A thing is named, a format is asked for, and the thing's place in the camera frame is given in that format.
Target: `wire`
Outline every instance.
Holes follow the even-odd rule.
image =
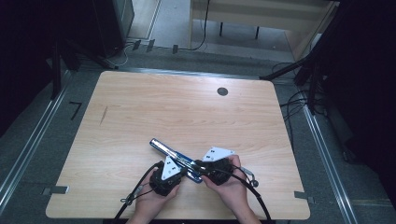
[[[265,206],[264,201],[262,200],[262,196],[261,196],[260,193],[257,192],[257,190],[255,190],[255,189],[253,188],[253,186],[251,186],[246,180],[242,179],[241,177],[239,177],[239,176],[237,176],[237,175],[234,175],[234,174],[231,174],[231,173],[228,173],[228,172],[226,172],[226,171],[223,171],[223,170],[220,170],[220,169],[216,169],[216,168],[209,169],[208,171],[209,171],[209,172],[210,172],[210,171],[218,171],[218,172],[224,173],[224,174],[226,174],[226,175],[232,176],[233,178],[235,178],[235,179],[241,181],[241,183],[242,183],[243,185],[245,185],[245,187],[247,187],[247,189],[249,189],[250,192],[252,192],[252,193],[254,194],[254,196],[256,196],[257,201],[259,201],[259,204],[262,206],[262,210],[264,211],[265,215],[267,216],[267,220],[272,220],[272,219],[271,219],[271,216],[270,216],[270,213],[268,212],[268,209],[267,209],[267,207]]]
[[[128,197],[125,199],[124,205],[122,206],[122,208],[120,209],[120,211],[116,214],[116,216],[114,217],[114,219],[112,220],[112,224],[117,223],[117,221],[119,220],[120,216],[122,215],[123,211],[125,210],[125,208],[129,205],[132,204],[132,202],[134,201],[134,199],[136,199],[137,197],[143,196],[144,194],[138,195],[135,198],[131,198],[135,195],[137,189],[142,185],[143,180],[146,178],[146,176],[149,174],[149,172],[154,169],[155,167],[163,167],[163,161],[159,161],[157,163],[155,163],[154,165],[152,165],[150,168],[148,168],[148,170],[146,171],[146,173],[142,176],[142,178],[140,178],[139,182],[137,183],[137,185],[134,187],[134,190],[132,190],[132,192],[128,195]]]
[[[106,59],[106,61],[107,61],[108,63],[111,63],[111,64],[113,64],[114,66],[118,66],[118,67],[127,64],[127,63],[128,63],[128,54],[126,53],[126,50],[127,50],[129,47],[131,47],[131,46],[134,46],[134,43],[125,46],[125,48],[123,49],[123,52],[124,52],[124,55],[125,55],[125,62],[123,62],[123,63],[113,63],[113,62],[111,62],[109,59]]]
[[[139,195],[137,195],[136,197],[134,197],[134,198],[132,199],[132,201],[134,201],[136,198],[142,197],[143,195],[148,194],[148,193],[150,193],[150,192],[152,192],[152,191],[154,191],[154,189],[151,189],[151,190],[147,191],[146,193],[139,194]]]
[[[195,49],[180,49],[180,50],[191,50],[191,51],[198,50],[205,43],[205,40],[206,40],[206,23],[207,23],[207,13],[209,12],[209,3],[210,3],[210,0],[207,0],[206,14],[205,14],[205,23],[204,23],[204,39],[202,40],[201,44]]]

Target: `tabletop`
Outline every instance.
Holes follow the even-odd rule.
[[[157,138],[197,160],[211,147],[234,150],[260,182],[272,219],[307,219],[310,212],[280,112],[268,81],[221,77],[104,72],[95,87],[52,194],[48,217],[113,218],[120,199],[164,155]],[[265,219],[255,196],[248,201]],[[134,203],[122,217],[134,211]],[[183,178],[159,219],[235,219],[205,183]]]

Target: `wooden table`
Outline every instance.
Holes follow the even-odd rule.
[[[221,96],[218,88],[226,88]],[[272,219],[306,219],[307,201],[271,82],[217,77],[104,72],[52,194],[48,217],[113,218],[140,177],[164,155],[157,138],[192,159],[211,147],[236,151],[254,173]],[[256,198],[249,204],[265,219]],[[130,217],[134,204],[122,217]],[[234,219],[205,184],[183,178],[157,218]]]
[[[204,20],[207,7],[207,0],[190,1],[189,46],[192,21]],[[285,30],[293,57],[298,61],[315,36],[326,29],[336,6],[333,1],[324,0],[211,0],[207,19]]]

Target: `gray floor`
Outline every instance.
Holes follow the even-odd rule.
[[[144,68],[140,71],[155,72],[147,69],[160,69],[158,72],[174,70],[218,74],[217,76],[220,77],[257,78],[271,74],[278,63],[292,62],[292,56],[282,31],[262,29],[258,43],[254,43],[250,37],[250,35],[254,36],[254,28],[234,24],[225,25],[224,36],[219,37],[218,24],[210,23],[206,30],[207,40],[203,48],[197,51],[180,51],[172,54],[171,49],[160,48],[172,48],[174,44],[183,47],[187,43],[183,28],[179,28],[180,32],[166,28],[170,24],[177,25],[177,22],[169,21],[173,18],[171,15],[183,18],[182,12],[176,14],[174,10],[184,12],[182,6],[185,2],[187,1],[163,0],[151,34],[151,38],[156,39],[155,46],[158,48],[154,48],[151,52],[146,52],[146,46],[141,46],[138,50],[128,48],[125,51],[129,59],[120,67],[121,70]],[[180,25],[185,25],[184,20],[173,20],[178,21]],[[194,23],[194,32],[197,34],[194,40],[199,43],[199,33],[202,32],[199,21]],[[110,61],[123,63],[125,59],[121,52]],[[50,197],[41,195],[43,188],[56,184],[94,85],[103,71],[98,65],[83,57],[81,61],[82,67],[77,73],[72,74],[71,83],[60,107],[38,144],[35,155],[21,177],[6,209],[0,216],[0,223],[102,223],[99,219],[47,218],[45,209]],[[290,72],[274,80],[280,104],[285,104],[298,90],[293,85],[293,77],[294,74]],[[0,180],[2,182],[6,179],[12,164],[18,158],[30,133],[45,111],[50,94],[51,85],[48,85],[0,139]],[[82,103],[82,108],[74,119],[71,118],[76,107],[69,104],[71,101]],[[287,115],[285,107],[282,107],[282,113],[284,116]],[[387,201],[387,195],[376,174],[363,164],[352,165],[345,162],[329,121],[321,115],[316,115],[316,119],[359,223],[396,223],[395,210]],[[295,159],[304,189],[307,196],[315,201],[309,204],[311,217],[308,220],[292,221],[292,223],[343,223],[344,219],[304,111],[294,114],[290,121]],[[285,125],[291,134],[290,126],[287,122]]]

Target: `finger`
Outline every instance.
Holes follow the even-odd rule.
[[[210,189],[213,189],[215,184],[205,175],[201,175],[202,180],[204,180],[206,186]]]
[[[230,157],[228,157],[228,159],[230,160],[230,162],[237,166],[240,167],[241,166],[241,161],[239,160],[239,156],[238,155],[232,155]]]
[[[170,197],[170,198],[175,198],[175,197],[177,196],[177,191],[178,191],[179,188],[180,188],[180,185],[179,185],[179,184],[176,185],[176,186],[171,190],[171,192],[168,194],[168,197]]]

